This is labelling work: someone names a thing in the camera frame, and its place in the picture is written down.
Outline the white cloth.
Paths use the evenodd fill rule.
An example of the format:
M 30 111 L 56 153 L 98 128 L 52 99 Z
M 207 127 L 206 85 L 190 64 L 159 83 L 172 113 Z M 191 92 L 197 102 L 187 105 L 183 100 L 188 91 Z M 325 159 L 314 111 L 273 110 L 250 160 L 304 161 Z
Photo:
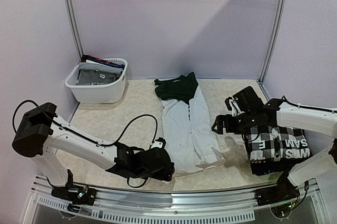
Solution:
M 174 162 L 174 174 L 184 176 L 224 164 L 195 74 L 156 79 L 154 84 L 155 94 L 163 106 L 163 135 L 166 150 Z

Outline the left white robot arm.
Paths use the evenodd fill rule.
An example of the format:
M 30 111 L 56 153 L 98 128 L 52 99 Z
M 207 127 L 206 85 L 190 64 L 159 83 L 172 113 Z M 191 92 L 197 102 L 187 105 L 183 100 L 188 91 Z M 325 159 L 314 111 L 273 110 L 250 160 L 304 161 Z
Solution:
M 148 149 L 127 146 L 118 137 L 105 142 L 65 121 L 56 113 L 56 105 L 35 105 L 14 126 L 12 148 L 21 156 L 31 158 L 58 192 L 67 200 L 78 196 L 71 173 L 58 160 L 52 149 L 59 149 L 85 159 L 101 169 L 127 180 L 149 178 L 170 182 L 174 163 L 165 150 L 163 138 L 153 138 Z

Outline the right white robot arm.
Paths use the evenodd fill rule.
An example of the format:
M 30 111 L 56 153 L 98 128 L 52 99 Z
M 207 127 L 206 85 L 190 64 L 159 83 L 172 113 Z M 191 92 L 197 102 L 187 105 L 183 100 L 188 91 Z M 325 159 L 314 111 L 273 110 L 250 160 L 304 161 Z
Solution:
M 293 127 L 314 131 L 336 138 L 336 109 L 304 106 L 286 98 L 273 98 L 267 103 L 257 95 L 253 87 L 247 86 L 225 100 L 227 115 L 218 115 L 211 130 L 223 133 L 243 134 L 255 126 Z M 283 201 L 293 191 L 293 186 L 336 168 L 336 143 L 321 150 L 309 159 L 296 164 L 286 174 L 286 180 L 272 190 L 277 201 Z

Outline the white laundry basket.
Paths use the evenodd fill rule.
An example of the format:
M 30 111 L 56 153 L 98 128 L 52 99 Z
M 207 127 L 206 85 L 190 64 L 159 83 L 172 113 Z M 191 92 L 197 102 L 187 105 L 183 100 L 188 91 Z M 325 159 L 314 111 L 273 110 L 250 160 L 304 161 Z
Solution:
M 110 62 L 124 64 L 125 68 L 119 79 L 106 85 L 77 85 L 79 75 L 78 65 L 71 71 L 65 80 L 65 86 L 70 89 L 75 99 L 80 103 L 100 104 L 116 103 L 122 99 L 126 90 L 126 70 L 128 62 L 123 58 L 106 58 Z

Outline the folded black garment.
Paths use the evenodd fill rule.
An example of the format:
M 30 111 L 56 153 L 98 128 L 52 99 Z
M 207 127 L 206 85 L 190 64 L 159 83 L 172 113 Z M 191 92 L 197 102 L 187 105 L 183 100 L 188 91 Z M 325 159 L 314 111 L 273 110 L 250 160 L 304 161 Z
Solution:
M 250 163 L 251 171 L 252 174 L 256 176 L 264 176 L 276 172 L 283 172 L 292 169 L 296 164 L 299 164 L 312 156 L 313 155 L 310 154 L 308 157 L 298 159 L 281 159 L 281 161 Z

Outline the grey cloth in basket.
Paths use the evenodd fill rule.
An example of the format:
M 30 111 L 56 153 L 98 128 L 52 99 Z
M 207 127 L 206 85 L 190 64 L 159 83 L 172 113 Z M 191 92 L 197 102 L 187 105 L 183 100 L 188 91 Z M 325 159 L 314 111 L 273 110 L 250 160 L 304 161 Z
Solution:
M 119 79 L 122 68 L 103 64 L 80 63 L 77 85 L 106 85 Z

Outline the dark striped cloth in basket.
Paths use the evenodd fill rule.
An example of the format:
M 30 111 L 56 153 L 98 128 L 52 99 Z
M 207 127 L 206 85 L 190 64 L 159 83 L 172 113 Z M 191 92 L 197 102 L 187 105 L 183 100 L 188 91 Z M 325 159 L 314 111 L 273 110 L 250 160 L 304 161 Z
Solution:
M 105 60 L 105 59 L 96 58 L 96 57 L 93 57 L 93 56 L 90 56 L 90 55 L 82 55 L 81 56 L 81 62 L 83 62 L 83 63 L 88 63 L 88 62 L 97 63 L 97 64 L 102 64 L 102 65 L 105 65 L 105 66 L 110 66 L 110 67 L 120 68 L 120 69 L 125 68 L 124 64 L 117 64 L 117 63 L 110 62 L 110 61 Z

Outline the aluminium front rail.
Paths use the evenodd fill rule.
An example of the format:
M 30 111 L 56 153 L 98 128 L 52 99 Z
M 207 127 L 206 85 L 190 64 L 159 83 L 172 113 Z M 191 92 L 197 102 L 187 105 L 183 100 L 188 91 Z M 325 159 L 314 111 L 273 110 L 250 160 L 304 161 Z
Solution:
M 147 192 L 97 187 L 92 206 L 71 206 L 51 195 L 37 175 L 23 223 L 329 223 L 318 184 L 300 187 L 299 206 L 290 201 L 261 206 L 257 187 L 204 192 Z

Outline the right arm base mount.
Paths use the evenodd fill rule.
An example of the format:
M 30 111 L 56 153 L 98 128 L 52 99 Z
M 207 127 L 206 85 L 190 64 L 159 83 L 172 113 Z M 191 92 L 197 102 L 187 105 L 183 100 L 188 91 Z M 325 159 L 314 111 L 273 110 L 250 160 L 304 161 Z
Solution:
M 255 190 L 254 198 L 257 200 L 258 206 L 270 205 L 295 198 L 295 202 L 291 203 L 288 207 L 289 209 L 294 209 L 306 198 L 308 189 L 309 181 L 307 180 L 304 183 L 305 194 L 301 198 L 299 187 L 290 182 L 288 174 L 281 174 L 275 186 Z

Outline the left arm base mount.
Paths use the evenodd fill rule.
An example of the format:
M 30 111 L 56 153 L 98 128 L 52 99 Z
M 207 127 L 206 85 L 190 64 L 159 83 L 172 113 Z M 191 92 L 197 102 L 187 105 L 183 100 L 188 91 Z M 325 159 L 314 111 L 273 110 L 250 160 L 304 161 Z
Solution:
M 65 186 L 57 187 L 52 185 L 49 179 L 47 179 L 47 181 L 52 186 L 51 196 L 71 201 L 73 205 L 94 205 L 97 190 L 91 188 L 89 185 L 75 185 L 73 183 L 73 174 L 69 169 L 67 170 L 67 181 Z

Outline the right aluminium corner post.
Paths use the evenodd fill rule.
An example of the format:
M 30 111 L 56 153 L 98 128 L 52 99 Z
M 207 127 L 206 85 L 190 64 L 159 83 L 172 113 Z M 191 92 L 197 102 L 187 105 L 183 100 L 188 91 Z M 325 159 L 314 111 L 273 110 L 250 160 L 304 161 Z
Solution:
M 265 60 L 264 60 L 264 63 L 263 63 L 263 66 L 262 66 L 262 69 L 259 75 L 259 79 L 258 79 L 258 82 L 260 85 L 263 85 L 263 83 L 266 80 L 266 76 L 269 70 L 269 66 L 271 63 L 273 51 L 276 45 L 276 40 L 277 40 L 277 36 L 279 33 L 280 25 L 281 25 L 284 5 L 285 5 L 285 0 L 277 0 L 274 20 L 273 20 L 273 25 L 272 25 L 272 31 L 271 31 L 271 37 L 269 40 L 266 57 L 265 57 Z

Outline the aluminium corner post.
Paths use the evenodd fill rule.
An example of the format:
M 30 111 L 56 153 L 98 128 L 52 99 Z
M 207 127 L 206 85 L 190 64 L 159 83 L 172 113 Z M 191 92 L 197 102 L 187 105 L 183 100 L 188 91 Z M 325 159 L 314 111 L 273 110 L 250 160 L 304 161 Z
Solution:
M 265 57 L 265 60 L 264 60 L 264 63 L 263 63 L 263 66 L 262 66 L 262 69 L 259 75 L 259 79 L 258 79 L 258 82 L 260 85 L 263 85 L 263 83 L 266 80 L 266 76 L 269 70 L 269 66 L 271 63 L 273 51 L 276 45 L 276 40 L 277 40 L 277 36 L 279 33 L 280 25 L 281 25 L 284 5 L 285 5 L 285 0 L 277 0 L 274 20 L 273 20 L 273 25 L 272 25 L 272 31 L 271 31 L 271 37 L 269 40 L 266 57 Z
M 68 21 L 71 28 L 71 33 L 73 36 L 74 46 L 77 53 L 77 56 L 79 60 L 81 60 L 83 55 L 83 47 L 80 39 L 80 34 L 78 31 L 77 21 L 74 13 L 73 8 L 73 1 L 72 0 L 64 0 L 65 1 L 65 7 L 68 15 Z

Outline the left aluminium corner post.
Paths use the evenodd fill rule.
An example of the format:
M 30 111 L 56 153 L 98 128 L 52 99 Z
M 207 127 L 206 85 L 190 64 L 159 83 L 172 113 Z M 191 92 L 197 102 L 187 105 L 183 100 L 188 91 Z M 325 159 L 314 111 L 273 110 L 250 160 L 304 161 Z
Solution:
M 64 0 L 65 1 L 65 7 L 68 15 L 68 21 L 71 28 L 71 33 L 73 36 L 74 46 L 77 53 L 77 56 L 79 60 L 81 60 L 83 55 L 83 47 L 80 39 L 80 34 L 78 31 L 77 21 L 74 13 L 73 8 L 73 1 L 72 0 Z

